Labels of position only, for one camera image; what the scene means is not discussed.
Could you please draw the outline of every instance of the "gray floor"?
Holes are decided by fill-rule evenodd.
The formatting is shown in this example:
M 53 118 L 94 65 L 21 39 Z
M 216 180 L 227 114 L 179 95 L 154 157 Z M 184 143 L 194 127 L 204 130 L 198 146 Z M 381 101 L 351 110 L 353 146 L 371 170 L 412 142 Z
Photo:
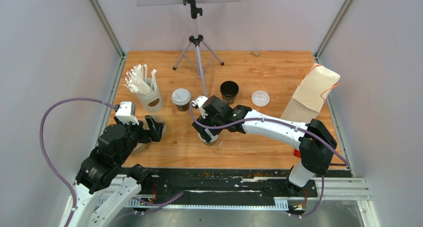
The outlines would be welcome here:
M 307 202 L 311 210 L 316 201 Z M 117 217 L 132 212 L 123 209 Z M 356 201 L 323 201 L 312 216 L 301 220 L 280 211 L 228 211 L 162 209 L 158 212 L 121 218 L 110 227 L 363 227 Z

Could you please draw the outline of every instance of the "tripod leg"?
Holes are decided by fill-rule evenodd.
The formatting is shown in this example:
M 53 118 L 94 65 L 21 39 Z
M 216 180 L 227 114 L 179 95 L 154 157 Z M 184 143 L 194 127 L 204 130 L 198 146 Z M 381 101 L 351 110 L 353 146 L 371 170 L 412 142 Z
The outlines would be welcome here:
M 204 46 L 207 47 L 207 49 L 213 54 L 213 56 L 219 61 L 219 63 L 223 66 L 224 62 L 219 58 L 219 56 L 214 52 L 213 49 L 210 48 L 209 45 L 207 45 L 207 43 L 203 40 L 202 43 L 204 44 Z
M 198 45 L 196 46 L 196 56 L 197 56 L 197 68 L 200 71 L 201 82 L 203 83 L 204 96 L 207 96 L 206 82 L 204 81 L 203 65 L 201 63 L 200 47 Z
M 176 68 L 178 67 L 178 64 L 181 62 L 182 58 L 185 56 L 185 53 L 187 52 L 188 48 L 190 47 L 191 43 L 188 42 L 187 47 L 185 47 L 184 51 L 182 51 L 182 54 L 179 56 L 178 61 L 176 62 L 176 64 L 173 66 L 173 70 L 176 70 Z

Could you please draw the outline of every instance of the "bundle of white utensils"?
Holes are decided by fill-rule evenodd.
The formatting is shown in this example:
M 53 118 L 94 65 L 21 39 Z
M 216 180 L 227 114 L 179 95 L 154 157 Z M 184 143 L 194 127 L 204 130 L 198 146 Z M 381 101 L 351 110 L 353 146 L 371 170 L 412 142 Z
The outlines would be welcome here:
M 157 89 L 156 70 L 151 72 L 151 83 L 147 84 L 147 65 L 136 65 L 131 71 L 126 72 L 126 87 L 139 95 L 148 96 Z

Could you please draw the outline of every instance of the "black coffee cup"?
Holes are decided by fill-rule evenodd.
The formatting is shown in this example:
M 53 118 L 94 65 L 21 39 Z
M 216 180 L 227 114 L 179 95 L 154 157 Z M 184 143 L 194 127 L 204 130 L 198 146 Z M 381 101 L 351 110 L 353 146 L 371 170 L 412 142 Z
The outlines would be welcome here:
M 220 85 L 220 92 L 222 94 L 222 101 L 230 105 L 235 101 L 235 97 L 239 92 L 238 84 L 233 81 L 225 81 Z

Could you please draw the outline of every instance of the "cable clip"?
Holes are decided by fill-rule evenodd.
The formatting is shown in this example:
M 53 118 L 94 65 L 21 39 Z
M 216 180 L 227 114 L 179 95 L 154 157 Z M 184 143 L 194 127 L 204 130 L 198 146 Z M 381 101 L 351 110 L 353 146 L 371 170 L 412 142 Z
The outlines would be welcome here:
M 294 129 L 294 131 L 295 131 L 295 132 L 298 132 L 298 128 L 300 128 L 300 123 L 299 123 L 299 122 L 297 123 L 297 125 L 295 125 L 295 129 Z

